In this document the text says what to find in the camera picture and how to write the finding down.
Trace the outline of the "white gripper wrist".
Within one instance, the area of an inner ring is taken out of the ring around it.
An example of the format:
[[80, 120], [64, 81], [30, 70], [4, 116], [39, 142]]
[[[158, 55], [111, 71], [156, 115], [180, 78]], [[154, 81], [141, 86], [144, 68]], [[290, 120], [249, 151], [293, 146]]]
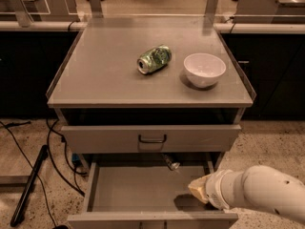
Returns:
[[188, 185], [188, 188], [192, 195], [204, 204], [209, 202], [219, 210], [231, 209], [221, 190], [222, 179], [231, 172], [232, 170], [220, 170], [197, 178]]

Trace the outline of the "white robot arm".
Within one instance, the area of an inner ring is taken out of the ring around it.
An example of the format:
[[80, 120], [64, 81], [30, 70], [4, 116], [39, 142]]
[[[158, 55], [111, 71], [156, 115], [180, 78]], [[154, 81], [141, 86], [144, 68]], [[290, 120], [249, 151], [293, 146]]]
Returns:
[[188, 188], [202, 203], [220, 210], [245, 208], [305, 223], [305, 184], [269, 166], [220, 170], [193, 180]]

